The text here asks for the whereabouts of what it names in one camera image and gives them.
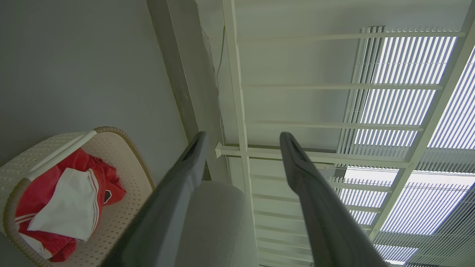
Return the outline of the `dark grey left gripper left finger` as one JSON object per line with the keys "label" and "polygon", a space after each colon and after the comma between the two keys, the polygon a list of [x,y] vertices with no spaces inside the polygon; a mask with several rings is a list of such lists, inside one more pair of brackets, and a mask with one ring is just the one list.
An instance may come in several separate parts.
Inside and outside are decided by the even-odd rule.
{"label": "dark grey left gripper left finger", "polygon": [[198,132],[102,261],[102,267],[173,267],[192,196],[206,165]]}

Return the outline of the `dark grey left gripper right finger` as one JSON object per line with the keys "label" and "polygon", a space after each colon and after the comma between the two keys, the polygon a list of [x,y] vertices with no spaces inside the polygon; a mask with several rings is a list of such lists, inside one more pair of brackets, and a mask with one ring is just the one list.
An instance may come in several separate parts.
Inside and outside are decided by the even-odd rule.
{"label": "dark grey left gripper right finger", "polygon": [[280,134],[287,183],[299,197],[317,267],[386,267],[363,230],[290,132]]}

